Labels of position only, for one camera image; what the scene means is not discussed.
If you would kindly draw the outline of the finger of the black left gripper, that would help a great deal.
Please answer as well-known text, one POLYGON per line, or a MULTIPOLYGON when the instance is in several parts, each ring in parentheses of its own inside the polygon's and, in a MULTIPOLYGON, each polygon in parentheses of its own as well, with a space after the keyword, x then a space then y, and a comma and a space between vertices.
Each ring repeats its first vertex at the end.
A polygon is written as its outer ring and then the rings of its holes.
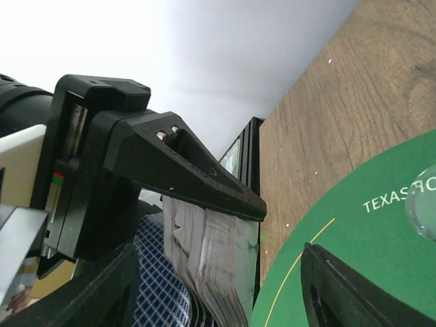
POLYGON ((224 169, 173 112, 115 123, 105 169, 149 189, 202 208, 262 222, 266 203, 224 169))

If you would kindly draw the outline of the clear acrylic dealer button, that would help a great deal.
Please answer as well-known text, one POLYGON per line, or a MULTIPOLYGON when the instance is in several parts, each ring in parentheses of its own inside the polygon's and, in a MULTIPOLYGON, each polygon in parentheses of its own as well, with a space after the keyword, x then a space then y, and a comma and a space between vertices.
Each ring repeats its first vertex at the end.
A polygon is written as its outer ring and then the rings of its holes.
POLYGON ((405 210, 416 232, 435 242, 435 165, 422 171, 412 182, 405 210))

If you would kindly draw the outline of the blue patterned card deck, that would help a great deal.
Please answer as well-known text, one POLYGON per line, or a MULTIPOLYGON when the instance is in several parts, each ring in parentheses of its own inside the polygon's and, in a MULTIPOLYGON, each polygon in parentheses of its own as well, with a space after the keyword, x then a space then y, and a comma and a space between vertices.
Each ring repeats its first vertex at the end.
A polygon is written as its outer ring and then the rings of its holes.
POLYGON ((164 197, 134 237, 140 283, 133 326, 250 326, 258 228, 164 197))

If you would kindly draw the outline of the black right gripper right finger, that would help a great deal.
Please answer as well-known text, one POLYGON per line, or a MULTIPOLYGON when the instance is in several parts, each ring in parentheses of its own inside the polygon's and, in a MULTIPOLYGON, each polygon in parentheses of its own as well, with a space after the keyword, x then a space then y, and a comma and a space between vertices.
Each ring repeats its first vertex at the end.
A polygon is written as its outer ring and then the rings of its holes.
POLYGON ((300 280, 310 326, 434 326, 320 245, 305 243, 300 280))

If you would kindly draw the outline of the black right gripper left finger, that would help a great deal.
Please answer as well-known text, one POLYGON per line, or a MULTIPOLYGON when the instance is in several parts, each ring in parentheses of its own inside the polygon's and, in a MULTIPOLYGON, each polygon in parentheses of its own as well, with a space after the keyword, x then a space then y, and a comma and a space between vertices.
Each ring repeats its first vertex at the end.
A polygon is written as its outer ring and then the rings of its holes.
POLYGON ((128 243, 1 325, 131 326, 139 282, 138 252, 128 243))

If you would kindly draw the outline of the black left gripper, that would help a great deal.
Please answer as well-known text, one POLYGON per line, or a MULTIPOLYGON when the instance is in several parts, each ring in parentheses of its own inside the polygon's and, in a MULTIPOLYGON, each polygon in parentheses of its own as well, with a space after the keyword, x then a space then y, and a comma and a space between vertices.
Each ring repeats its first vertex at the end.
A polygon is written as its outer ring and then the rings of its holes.
POLYGON ((54 93, 1 77, 1 135, 35 125, 46 133, 31 208, 49 212, 37 276, 61 262, 96 262, 129 242, 140 186, 104 167, 112 129, 147 113, 151 90, 133 80, 66 75, 54 93))

